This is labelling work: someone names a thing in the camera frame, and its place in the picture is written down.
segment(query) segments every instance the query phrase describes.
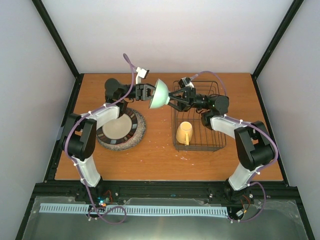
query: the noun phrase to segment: black wire rack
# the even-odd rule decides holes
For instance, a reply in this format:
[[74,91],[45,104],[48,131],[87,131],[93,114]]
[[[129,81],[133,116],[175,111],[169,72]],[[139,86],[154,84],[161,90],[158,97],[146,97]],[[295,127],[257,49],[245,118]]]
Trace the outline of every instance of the black wire rack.
[[[192,81],[197,94],[219,94],[219,87],[216,81],[194,80]],[[178,90],[178,81],[173,82],[173,91]],[[193,135],[189,145],[181,144],[176,139],[176,133],[182,122],[189,122],[193,128]],[[222,149],[227,144],[226,135],[219,131],[214,131],[203,126],[201,114],[196,108],[191,108],[187,112],[180,112],[172,108],[171,110],[172,141],[176,150],[180,151],[211,151]]]

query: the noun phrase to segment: mug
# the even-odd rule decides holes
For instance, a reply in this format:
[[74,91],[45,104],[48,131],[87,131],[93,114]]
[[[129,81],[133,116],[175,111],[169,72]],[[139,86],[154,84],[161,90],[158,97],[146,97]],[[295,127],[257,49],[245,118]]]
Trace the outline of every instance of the mug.
[[193,128],[191,123],[188,121],[183,121],[176,131],[175,138],[179,143],[189,145],[192,134]]

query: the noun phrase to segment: gray floor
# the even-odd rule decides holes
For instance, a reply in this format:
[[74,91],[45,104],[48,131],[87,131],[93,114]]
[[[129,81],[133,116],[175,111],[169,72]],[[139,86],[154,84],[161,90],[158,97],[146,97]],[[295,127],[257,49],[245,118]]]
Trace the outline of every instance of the gray floor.
[[[266,209],[248,223],[230,223],[213,217],[152,217],[128,216],[120,225],[108,225],[91,220],[82,214],[36,213],[38,201],[32,210],[24,239],[31,240],[306,240],[295,203],[267,202]],[[248,215],[257,208],[250,207]],[[109,216],[119,221],[121,216]]]

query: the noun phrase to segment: white wall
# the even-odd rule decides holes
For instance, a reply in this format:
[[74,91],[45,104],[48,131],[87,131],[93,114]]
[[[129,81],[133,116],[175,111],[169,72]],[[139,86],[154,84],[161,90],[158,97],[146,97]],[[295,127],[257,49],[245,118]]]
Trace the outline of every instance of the white wall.
[[320,1],[304,1],[258,78],[285,172],[320,239]]
[[15,239],[42,182],[74,77],[31,0],[0,7],[0,239]]
[[250,72],[292,0],[44,0],[81,73]]

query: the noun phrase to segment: wooden table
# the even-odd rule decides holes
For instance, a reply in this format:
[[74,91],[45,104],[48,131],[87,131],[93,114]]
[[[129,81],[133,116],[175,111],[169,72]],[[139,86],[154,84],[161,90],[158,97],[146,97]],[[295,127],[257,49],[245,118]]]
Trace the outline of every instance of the wooden table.
[[[264,119],[249,73],[219,73],[230,98],[228,115],[245,121]],[[154,85],[158,78],[169,90],[173,82],[192,73],[150,73],[143,83]],[[124,84],[131,82],[130,74],[85,74],[74,112],[82,114],[100,107],[105,101],[104,84],[108,78]],[[204,74],[197,80],[216,80]],[[227,136],[226,147],[216,152],[180,151],[173,146],[171,108],[148,109],[149,101],[135,101],[130,108],[139,111],[146,120],[147,130],[143,140],[134,148],[111,151],[96,142],[93,153],[98,172],[104,180],[141,181],[224,181],[235,171],[239,160],[235,140]],[[79,174],[72,162],[62,153],[56,180],[77,180]],[[278,164],[264,169],[256,180],[282,181]]]

